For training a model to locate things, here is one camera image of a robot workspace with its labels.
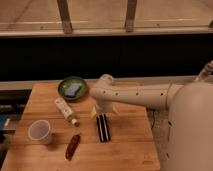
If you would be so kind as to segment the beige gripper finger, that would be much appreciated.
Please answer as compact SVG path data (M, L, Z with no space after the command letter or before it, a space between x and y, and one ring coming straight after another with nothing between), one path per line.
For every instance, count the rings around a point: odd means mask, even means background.
M118 110L116 109L115 106L112 106L112 113L118 115Z
M93 119L94 117L97 117L97 115L98 115L97 109L93 107L90 114L90 118Z

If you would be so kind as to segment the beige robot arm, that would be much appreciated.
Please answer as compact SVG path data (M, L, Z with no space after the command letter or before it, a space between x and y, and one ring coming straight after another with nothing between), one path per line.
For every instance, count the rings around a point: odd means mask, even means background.
M102 75L90 89L92 114L115 110L115 102L168 112L165 171L213 171L213 83L193 81L119 87Z

